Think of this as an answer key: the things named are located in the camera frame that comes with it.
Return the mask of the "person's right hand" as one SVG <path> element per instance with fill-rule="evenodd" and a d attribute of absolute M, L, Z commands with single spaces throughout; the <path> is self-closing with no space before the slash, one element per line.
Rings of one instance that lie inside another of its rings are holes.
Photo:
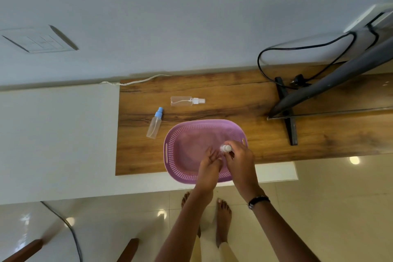
<path fill-rule="evenodd" d="M 235 187 L 245 201 L 250 201 L 263 194 L 258 183 L 254 156 L 251 150 L 248 149 L 247 160 L 227 160 L 226 164 Z"/>

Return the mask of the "person's left hand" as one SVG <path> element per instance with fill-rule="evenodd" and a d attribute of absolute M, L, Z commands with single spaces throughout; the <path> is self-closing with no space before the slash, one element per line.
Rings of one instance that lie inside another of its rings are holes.
<path fill-rule="evenodd" d="M 219 173 L 222 167 L 217 167 L 214 165 L 203 167 L 202 159 L 202 161 L 200 162 L 199 172 L 197 175 L 196 185 L 194 189 L 203 194 L 212 192 L 218 183 Z"/>

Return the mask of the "person's right forearm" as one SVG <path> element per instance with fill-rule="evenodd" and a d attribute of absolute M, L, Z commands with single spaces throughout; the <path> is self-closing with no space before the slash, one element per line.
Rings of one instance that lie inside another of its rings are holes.
<path fill-rule="evenodd" d="M 250 205 L 279 262 L 321 262 L 262 191 L 262 195 L 246 203 Z"/>

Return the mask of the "person's left forearm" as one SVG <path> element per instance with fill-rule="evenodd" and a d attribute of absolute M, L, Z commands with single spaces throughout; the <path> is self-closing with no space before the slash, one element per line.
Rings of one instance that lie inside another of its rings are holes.
<path fill-rule="evenodd" d="M 202 214 L 213 198 L 207 194 L 190 191 L 190 196 L 162 245 L 155 262 L 189 262 Z"/>

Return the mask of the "purple plastic basket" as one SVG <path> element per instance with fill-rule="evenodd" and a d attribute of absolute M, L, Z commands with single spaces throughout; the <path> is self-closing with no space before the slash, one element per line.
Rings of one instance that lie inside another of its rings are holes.
<path fill-rule="evenodd" d="M 219 150 L 225 141 L 248 145 L 244 131 L 225 119 L 186 121 L 175 125 L 164 139 L 164 166 L 177 182 L 194 185 L 206 150 Z"/>

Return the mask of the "black television stand foot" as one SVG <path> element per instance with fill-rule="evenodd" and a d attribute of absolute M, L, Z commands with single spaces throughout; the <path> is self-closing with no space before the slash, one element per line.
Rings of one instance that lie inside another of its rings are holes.
<path fill-rule="evenodd" d="M 275 82 L 277 92 L 278 92 L 278 97 L 279 100 L 283 100 L 286 96 L 288 96 L 288 91 L 284 87 L 284 83 L 282 81 L 281 77 L 276 77 Z M 288 139 L 289 143 L 291 146 L 297 146 L 298 145 L 298 138 L 297 138 L 297 129 L 296 129 L 296 121 L 295 117 L 292 117 L 294 115 L 293 109 L 289 108 L 281 113 L 282 116 L 284 116 L 283 121 L 286 126 L 287 134 L 288 134 Z"/>

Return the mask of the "clear spray bottle blue cap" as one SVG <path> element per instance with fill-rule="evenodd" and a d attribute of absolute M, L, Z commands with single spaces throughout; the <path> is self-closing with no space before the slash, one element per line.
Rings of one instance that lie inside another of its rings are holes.
<path fill-rule="evenodd" d="M 159 128 L 160 128 L 160 125 L 161 125 L 163 111 L 164 111 L 164 109 L 162 107 L 159 107 L 158 110 L 156 111 L 155 116 L 151 120 L 146 137 L 151 138 L 151 139 L 156 138 Z"/>

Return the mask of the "person's right foot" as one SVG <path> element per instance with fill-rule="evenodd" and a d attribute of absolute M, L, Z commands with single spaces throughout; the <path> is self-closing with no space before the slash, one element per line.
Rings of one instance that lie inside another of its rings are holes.
<path fill-rule="evenodd" d="M 228 234 L 232 221 L 232 211 L 225 200 L 217 199 L 216 209 L 216 245 L 219 248 L 221 244 L 228 243 Z"/>

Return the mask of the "black power plug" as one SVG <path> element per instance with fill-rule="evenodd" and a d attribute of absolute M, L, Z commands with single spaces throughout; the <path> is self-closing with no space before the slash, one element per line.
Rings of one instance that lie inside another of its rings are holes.
<path fill-rule="evenodd" d="M 299 88 L 308 87 L 312 85 L 308 81 L 309 79 L 306 79 L 302 74 L 299 74 L 291 81 L 290 84 L 294 87 L 299 87 Z"/>

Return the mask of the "brown wooden chair part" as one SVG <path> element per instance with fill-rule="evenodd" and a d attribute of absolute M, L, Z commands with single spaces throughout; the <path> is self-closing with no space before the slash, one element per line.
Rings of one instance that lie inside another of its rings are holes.
<path fill-rule="evenodd" d="M 26 262 L 26 260 L 39 252 L 43 245 L 44 241 L 42 239 L 33 240 L 10 257 L 4 259 L 2 262 Z"/>
<path fill-rule="evenodd" d="M 138 250 L 139 243 L 139 238 L 132 238 L 119 256 L 117 262 L 131 262 Z"/>

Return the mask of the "flat screen television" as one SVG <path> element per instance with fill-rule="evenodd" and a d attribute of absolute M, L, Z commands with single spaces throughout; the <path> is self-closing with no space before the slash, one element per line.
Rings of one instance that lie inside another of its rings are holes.
<path fill-rule="evenodd" d="M 356 76 L 371 71 L 391 60 L 393 60 L 393 36 L 377 46 L 368 49 L 360 56 L 345 62 L 316 83 L 297 88 L 293 93 L 284 96 L 269 111 L 267 119 L 278 119 L 278 115 L 285 111 L 289 111 L 294 106 L 343 84 Z"/>

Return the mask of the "white wall socket box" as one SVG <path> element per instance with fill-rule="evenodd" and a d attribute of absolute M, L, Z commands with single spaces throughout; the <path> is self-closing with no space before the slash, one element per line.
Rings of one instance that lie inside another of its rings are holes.
<path fill-rule="evenodd" d="M 356 18 L 344 32 L 359 31 L 370 25 L 374 29 L 393 29 L 393 2 L 372 5 Z"/>

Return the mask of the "white wall switch plate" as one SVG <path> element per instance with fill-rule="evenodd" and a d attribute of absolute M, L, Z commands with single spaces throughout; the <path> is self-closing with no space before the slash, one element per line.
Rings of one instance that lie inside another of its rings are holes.
<path fill-rule="evenodd" d="M 29 54 L 78 51 L 66 34 L 52 25 L 0 30 L 0 39 Z"/>

